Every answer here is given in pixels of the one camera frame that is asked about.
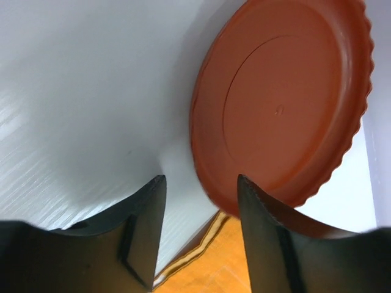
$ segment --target plate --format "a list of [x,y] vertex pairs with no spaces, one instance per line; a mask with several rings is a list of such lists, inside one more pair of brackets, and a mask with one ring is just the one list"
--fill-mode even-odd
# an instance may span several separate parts
[[238,216],[239,174],[290,206],[316,194],[360,128],[372,50],[362,1],[247,1],[192,99],[194,164],[211,200]]

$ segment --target brown plate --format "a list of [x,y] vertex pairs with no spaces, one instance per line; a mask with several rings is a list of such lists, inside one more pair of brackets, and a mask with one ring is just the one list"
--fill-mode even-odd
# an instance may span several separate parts
[[247,1],[192,101],[192,152],[212,201],[238,216],[241,173],[290,206],[317,193],[359,129],[372,50],[362,1]]

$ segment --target red-brown plastic plate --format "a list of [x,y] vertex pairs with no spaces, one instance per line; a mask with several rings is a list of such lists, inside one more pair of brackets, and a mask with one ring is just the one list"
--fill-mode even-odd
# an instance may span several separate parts
[[290,206],[317,193],[359,129],[372,50],[362,1],[247,1],[192,101],[195,168],[212,201],[238,216],[240,173]]

